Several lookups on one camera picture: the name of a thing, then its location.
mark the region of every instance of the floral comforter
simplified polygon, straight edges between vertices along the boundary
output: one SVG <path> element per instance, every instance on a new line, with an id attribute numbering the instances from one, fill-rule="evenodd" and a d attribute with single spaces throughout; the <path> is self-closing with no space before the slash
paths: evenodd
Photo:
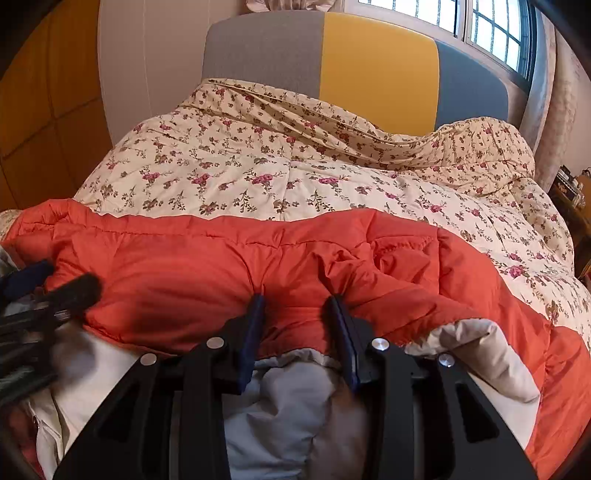
<path id="1" fill-rule="evenodd" d="M 137 125 L 75 199 L 116 216 L 298 220 L 373 208 L 428 222 L 486 254 L 515 296 L 591 350 L 591 297 L 533 174 L 528 145 L 496 119 L 392 135 L 305 95 L 210 79 Z"/>

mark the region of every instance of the red jacket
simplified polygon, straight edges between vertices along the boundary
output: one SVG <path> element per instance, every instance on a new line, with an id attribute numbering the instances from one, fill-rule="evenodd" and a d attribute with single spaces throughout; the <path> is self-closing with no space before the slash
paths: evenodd
<path id="1" fill-rule="evenodd" d="M 50 290 L 98 275 L 103 296 L 87 328 L 127 348 L 188 351 L 255 292 L 267 300 L 260 357 L 330 353 L 320 312 L 331 294 L 399 345 L 460 319 L 491 319 L 542 394 L 526 450 L 541 479 L 591 416 L 591 360 L 578 334 L 515 298 L 486 255 L 426 223 L 368 209 L 297 222 L 114 218 L 53 200 L 23 212 L 3 245 L 25 262 L 52 258 Z"/>

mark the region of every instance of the floral bedding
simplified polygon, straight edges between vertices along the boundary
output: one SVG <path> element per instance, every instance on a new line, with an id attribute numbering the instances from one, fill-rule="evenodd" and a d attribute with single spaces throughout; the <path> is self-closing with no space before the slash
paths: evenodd
<path id="1" fill-rule="evenodd" d="M 428 222 L 487 255 L 515 296 L 591 350 L 591 297 L 533 175 L 528 145 L 496 119 L 393 135 L 305 95 L 210 79 L 137 125 L 74 198 L 116 216 L 299 220 L 373 208 Z"/>

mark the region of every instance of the multicolored headboard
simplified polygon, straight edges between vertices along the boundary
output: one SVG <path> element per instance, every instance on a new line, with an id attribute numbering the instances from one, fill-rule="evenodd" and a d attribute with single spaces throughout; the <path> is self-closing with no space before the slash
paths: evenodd
<path id="1" fill-rule="evenodd" d="M 339 105 L 391 133 L 477 116 L 507 120 L 505 85 L 454 47 L 340 13 L 231 18 L 207 34 L 203 78 L 265 83 Z"/>

